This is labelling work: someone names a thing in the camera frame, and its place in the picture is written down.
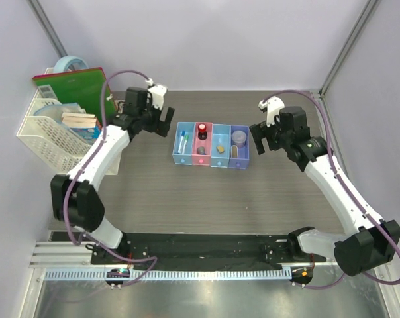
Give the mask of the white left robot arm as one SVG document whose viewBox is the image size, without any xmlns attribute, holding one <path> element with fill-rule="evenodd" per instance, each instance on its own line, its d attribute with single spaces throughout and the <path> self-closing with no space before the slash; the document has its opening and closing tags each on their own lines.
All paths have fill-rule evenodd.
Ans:
<svg viewBox="0 0 400 318">
<path fill-rule="evenodd" d="M 146 131 L 167 136 L 175 111 L 168 108 L 161 120 L 167 91 L 159 84 L 147 89 L 128 88 L 122 112 L 107 117 L 88 153 L 67 174 L 56 174 L 50 182 L 54 218 L 64 222 L 68 230 L 77 229 L 104 246 L 114 264 L 124 263 L 130 248 L 126 234 L 107 220 L 98 189 L 115 158 L 137 134 Z"/>
</svg>

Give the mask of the green white marker pen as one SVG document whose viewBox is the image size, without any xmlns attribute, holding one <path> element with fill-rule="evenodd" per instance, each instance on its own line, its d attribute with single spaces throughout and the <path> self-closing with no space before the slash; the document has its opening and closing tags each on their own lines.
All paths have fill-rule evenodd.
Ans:
<svg viewBox="0 0 400 318">
<path fill-rule="evenodd" d="M 184 140 L 183 140 L 182 154 L 185 154 L 185 151 L 186 151 L 188 142 L 189 142 L 189 135 L 186 134 L 186 135 L 185 135 L 185 138 L 184 138 Z"/>
</svg>

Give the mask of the purple drawer box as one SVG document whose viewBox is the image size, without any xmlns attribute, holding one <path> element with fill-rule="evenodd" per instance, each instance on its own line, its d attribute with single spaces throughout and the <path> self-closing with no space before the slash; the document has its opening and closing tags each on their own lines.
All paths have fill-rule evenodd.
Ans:
<svg viewBox="0 0 400 318">
<path fill-rule="evenodd" d="M 238 158 L 231 157 L 232 133 L 236 130 L 242 130 L 247 134 L 247 141 L 243 148 L 238 148 Z M 232 169 L 247 169 L 250 162 L 250 149 L 249 149 L 249 128 L 245 125 L 231 125 L 230 126 L 230 160 L 229 168 Z"/>
</svg>

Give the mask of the red black stamp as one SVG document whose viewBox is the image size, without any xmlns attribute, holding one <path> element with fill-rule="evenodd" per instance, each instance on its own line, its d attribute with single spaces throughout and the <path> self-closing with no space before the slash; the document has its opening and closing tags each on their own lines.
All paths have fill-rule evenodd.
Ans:
<svg viewBox="0 0 400 318">
<path fill-rule="evenodd" d="M 198 133 L 197 137 L 199 140 L 206 140 L 207 139 L 207 126 L 205 123 L 200 123 L 198 125 Z"/>
</svg>

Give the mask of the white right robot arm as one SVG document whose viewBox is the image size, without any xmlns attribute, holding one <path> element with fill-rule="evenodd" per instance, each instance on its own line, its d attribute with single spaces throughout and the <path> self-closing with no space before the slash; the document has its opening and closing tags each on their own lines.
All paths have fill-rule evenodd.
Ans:
<svg viewBox="0 0 400 318">
<path fill-rule="evenodd" d="M 258 105 L 266 120 L 250 126 L 258 154 L 264 145 L 282 149 L 318 186 L 336 212 L 343 234 L 333 235 L 305 227 L 289 234 L 290 259 L 300 262 L 310 254 L 335 260 L 349 276 L 367 272 L 393 260 L 400 226 L 386 221 L 358 193 L 321 136 L 311 136 L 306 112 L 286 107 L 276 98 Z"/>
</svg>

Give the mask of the light blue drawer box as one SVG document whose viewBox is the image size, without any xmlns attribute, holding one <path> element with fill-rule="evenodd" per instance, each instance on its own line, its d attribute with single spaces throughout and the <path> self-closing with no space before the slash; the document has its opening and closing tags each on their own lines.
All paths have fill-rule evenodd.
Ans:
<svg viewBox="0 0 400 318">
<path fill-rule="evenodd" d="M 172 157 L 177 165 L 192 165 L 194 122 L 178 122 L 175 132 Z"/>
</svg>

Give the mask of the blue white marker pen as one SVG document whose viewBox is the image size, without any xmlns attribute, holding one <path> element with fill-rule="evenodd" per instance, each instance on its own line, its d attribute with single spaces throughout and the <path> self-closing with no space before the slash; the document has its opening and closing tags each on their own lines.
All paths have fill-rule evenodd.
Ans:
<svg viewBox="0 0 400 318">
<path fill-rule="evenodd" d="M 182 148 L 183 148 L 183 140 L 185 138 L 185 131 L 181 132 L 180 138 L 179 138 L 179 144 L 177 148 L 177 153 L 181 154 L 182 153 Z"/>
</svg>

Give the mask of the pink drawer box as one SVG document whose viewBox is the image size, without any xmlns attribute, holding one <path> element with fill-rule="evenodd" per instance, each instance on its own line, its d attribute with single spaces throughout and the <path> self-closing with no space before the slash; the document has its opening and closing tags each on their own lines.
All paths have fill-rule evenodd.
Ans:
<svg viewBox="0 0 400 318">
<path fill-rule="evenodd" d="M 211 163 L 211 141 L 213 124 L 196 122 L 193 133 L 193 146 L 191 151 L 192 163 L 195 166 L 209 166 Z"/>
</svg>

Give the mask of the pink staple remover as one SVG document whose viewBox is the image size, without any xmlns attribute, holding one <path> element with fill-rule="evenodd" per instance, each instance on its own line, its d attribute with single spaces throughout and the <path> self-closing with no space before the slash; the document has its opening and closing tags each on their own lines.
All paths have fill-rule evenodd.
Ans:
<svg viewBox="0 0 400 318">
<path fill-rule="evenodd" d="M 238 147 L 236 145 L 231 146 L 231 157 L 238 158 Z"/>
</svg>

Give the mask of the blue grey pencil sharpener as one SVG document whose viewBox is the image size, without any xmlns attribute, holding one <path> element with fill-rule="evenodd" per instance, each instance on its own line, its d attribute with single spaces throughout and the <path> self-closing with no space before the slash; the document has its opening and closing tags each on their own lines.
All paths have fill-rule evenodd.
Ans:
<svg viewBox="0 0 400 318">
<path fill-rule="evenodd" d="M 197 152 L 198 155 L 206 155 L 207 154 L 204 146 L 198 147 L 196 149 L 196 152 Z"/>
</svg>

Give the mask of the clear paperclip jar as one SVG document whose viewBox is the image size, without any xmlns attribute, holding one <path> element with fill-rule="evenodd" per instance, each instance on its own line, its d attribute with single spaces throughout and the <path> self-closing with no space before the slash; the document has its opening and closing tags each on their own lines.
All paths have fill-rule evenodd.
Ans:
<svg viewBox="0 0 400 318">
<path fill-rule="evenodd" d="M 236 130 L 232 133 L 232 142 L 238 148 L 243 148 L 247 141 L 247 134 L 242 130 Z"/>
</svg>

